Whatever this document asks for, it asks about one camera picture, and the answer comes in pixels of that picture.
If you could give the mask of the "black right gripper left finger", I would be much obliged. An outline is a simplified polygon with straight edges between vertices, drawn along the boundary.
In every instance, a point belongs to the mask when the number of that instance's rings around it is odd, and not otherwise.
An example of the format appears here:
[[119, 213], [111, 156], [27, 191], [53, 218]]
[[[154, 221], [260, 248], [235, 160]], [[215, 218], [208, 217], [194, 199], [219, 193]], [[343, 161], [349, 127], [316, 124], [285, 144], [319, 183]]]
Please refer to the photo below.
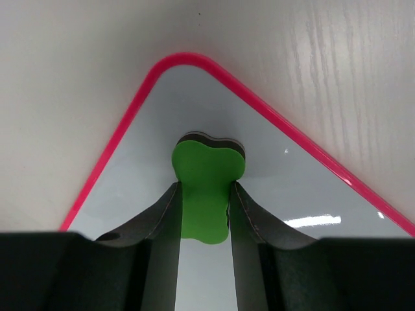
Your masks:
[[134, 252], [125, 310], [174, 310], [181, 233], [182, 185], [176, 182], [149, 208], [96, 239]]

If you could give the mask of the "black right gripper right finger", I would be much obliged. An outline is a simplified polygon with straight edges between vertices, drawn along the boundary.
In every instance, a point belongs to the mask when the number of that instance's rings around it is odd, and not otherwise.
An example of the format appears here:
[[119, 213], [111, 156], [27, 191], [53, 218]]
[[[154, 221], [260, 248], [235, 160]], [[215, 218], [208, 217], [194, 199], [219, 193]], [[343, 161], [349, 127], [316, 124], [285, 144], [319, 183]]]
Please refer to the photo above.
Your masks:
[[231, 184], [228, 207], [237, 308], [284, 310], [275, 251], [303, 248], [316, 240], [290, 227]]

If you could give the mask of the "pink framed whiteboard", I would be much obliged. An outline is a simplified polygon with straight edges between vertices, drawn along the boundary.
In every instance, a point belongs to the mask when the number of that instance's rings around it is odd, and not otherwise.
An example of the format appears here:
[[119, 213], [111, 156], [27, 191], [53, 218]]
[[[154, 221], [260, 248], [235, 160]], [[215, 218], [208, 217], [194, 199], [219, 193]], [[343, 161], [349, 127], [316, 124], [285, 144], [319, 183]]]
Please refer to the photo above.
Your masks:
[[239, 141], [241, 184], [315, 238], [407, 238], [414, 225], [214, 61], [181, 52], [147, 73], [61, 225], [94, 239], [152, 205], [176, 179], [172, 151], [200, 131]]

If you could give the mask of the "green whiteboard eraser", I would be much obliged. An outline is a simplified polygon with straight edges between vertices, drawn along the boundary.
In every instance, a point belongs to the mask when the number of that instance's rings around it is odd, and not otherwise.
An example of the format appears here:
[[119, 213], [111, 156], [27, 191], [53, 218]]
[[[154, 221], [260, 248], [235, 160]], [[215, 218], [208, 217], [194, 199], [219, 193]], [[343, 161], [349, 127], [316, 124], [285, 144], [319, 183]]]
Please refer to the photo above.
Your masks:
[[245, 171], [244, 146], [235, 139], [188, 132], [176, 143], [171, 161], [182, 184], [182, 238], [224, 242], [231, 184]]

